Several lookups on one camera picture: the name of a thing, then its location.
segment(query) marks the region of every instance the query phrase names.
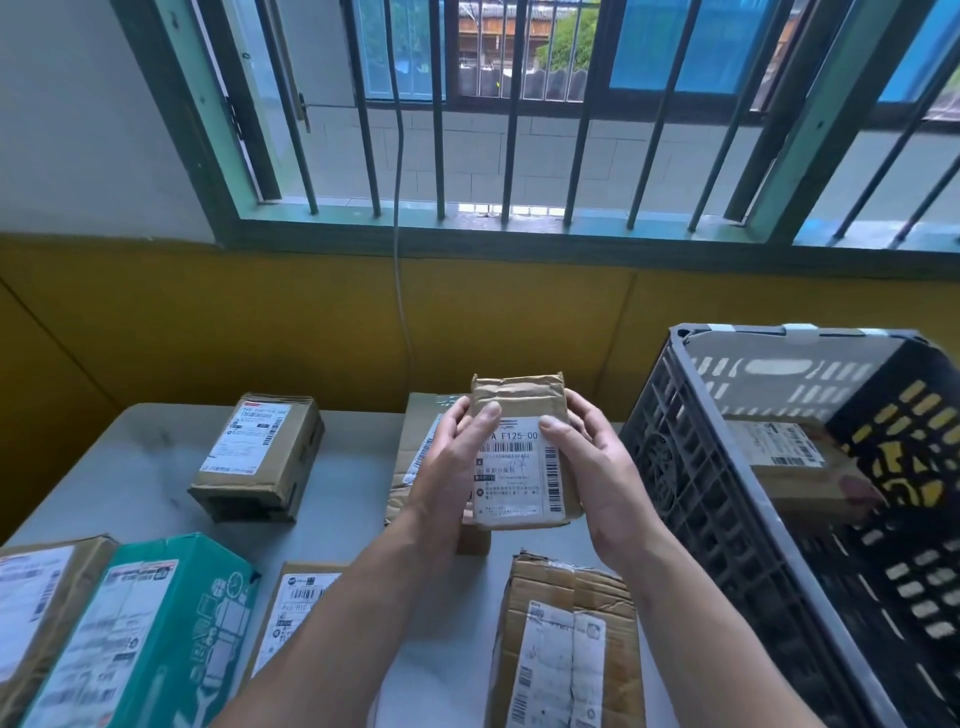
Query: cardboard box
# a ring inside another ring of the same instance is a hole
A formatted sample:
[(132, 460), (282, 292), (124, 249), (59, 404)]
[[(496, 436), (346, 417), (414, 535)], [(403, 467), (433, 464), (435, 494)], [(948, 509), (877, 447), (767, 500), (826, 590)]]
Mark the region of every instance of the cardboard box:
[[(384, 524), (390, 525), (410, 496), (410, 486), (420, 471), (420, 464), (433, 444), (433, 433), (444, 412), (463, 395), (429, 395), (411, 392), (407, 412), (400, 432), (400, 447), (396, 452), (394, 478), (390, 484)], [(490, 553), (490, 531), (473, 523), (473, 503), (464, 510), (464, 525), (460, 529), (457, 553), (461, 556), (486, 556)]]
[(620, 579), (521, 552), (500, 608), (486, 725), (529, 724), (540, 711), (544, 725), (644, 726), (639, 631)]
[[(278, 653), (303, 624), (313, 605), (346, 568), (345, 564), (284, 562), (267, 603), (266, 617), (253, 643), (240, 690)], [(374, 700), (367, 718), (367, 725), (371, 728), (376, 721), (376, 706)]]
[(117, 548), (22, 728), (207, 725), (259, 574), (203, 534)]
[(20, 724), (116, 548), (110, 536), (0, 548), (0, 728)]
[(503, 415), (477, 455), (473, 519), (495, 529), (564, 525), (584, 511), (566, 457), (540, 436), (542, 415), (569, 422), (562, 373), (482, 379), (473, 376), (470, 414), (491, 401)]
[(294, 522), (323, 436), (313, 398), (244, 395), (190, 495), (215, 522)]
[(855, 523), (883, 502), (880, 492), (834, 443), (824, 426), (804, 418), (725, 418), (733, 439), (791, 526)]

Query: finger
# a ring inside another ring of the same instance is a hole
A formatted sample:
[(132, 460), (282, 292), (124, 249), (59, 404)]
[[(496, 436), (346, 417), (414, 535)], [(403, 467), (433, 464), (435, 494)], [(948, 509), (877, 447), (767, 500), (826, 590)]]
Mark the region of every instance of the finger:
[(500, 402), (497, 401), (488, 402), (487, 406), (480, 410), (480, 414), (473, 418), (473, 422), (453, 443), (460, 455), (467, 458), (476, 456), (480, 446), (490, 439), (496, 426), (500, 424), (500, 412)]
[(464, 415), (467, 414), (469, 407), (470, 398), (463, 396), (456, 400), (452, 407), (446, 410), (437, 423), (436, 431), (433, 433), (433, 445), (431, 448), (436, 448), (437, 452), (439, 452), (457, 436), (457, 424), (464, 419)]
[(540, 431), (549, 443), (560, 448), (560, 452), (570, 459), (574, 468), (588, 465), (596, 454), (596, 448), (587, 442), (586, 437), (556, 417), (541, 417)]
[(584, 420), (584, 428), (587, 434), (593, 438), (593, 444), (598, 448), (604, 448), (607, 444), (618, 440), (616, 432), (613, 431), (613, 425), (607, 419), (607, 416), (595, 404), (591, 404), (583, 396), (577, 394), (572, 389), (566, 390), (566, 405), (575, 414)]

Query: green cardboard box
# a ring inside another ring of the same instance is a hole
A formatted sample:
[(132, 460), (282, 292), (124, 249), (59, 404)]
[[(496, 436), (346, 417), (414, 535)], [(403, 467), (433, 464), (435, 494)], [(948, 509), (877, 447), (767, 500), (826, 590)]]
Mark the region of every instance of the green cardboard box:
[(200, 533), (120, 546), (22, 728), (186, 728), (221, 711), (259, 574)]

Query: cable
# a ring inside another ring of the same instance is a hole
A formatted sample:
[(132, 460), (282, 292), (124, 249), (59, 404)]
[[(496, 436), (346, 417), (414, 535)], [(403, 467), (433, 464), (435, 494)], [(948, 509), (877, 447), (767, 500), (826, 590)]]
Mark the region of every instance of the cable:
[(396, 110), (396, 183), (394, 185), (394, 286), (396, 288), (396, 309), (403, 328), (403, 343), (407, 347), (407, 385), (408, 389), (414, 375), (414, 346), (410, 341), (410, 329), (407, 327), (407, 315), (403, 309), (403, 291), (400, 286), (400, 175), (403, 171), (403, 112), (400, 109), (400, 92), (396, 86), (396, 64), (394, 63), (394, 30), (390, 13), (391, 0), (383, 0), (383, 22), (387, 31), (387, 64), (390, 67), (390, 86), (394, 93)]

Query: forearm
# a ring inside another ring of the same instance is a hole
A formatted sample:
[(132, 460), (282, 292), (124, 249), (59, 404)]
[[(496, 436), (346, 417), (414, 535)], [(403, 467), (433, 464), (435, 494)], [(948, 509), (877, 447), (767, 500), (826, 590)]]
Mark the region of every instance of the forearm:
[(753, 630), (659, 522), (623, 574), (684, 728), (822, 726)]
[(365, 724), (430, 573), (419, 514), (404, 510), (228, 705), (216, 728)]

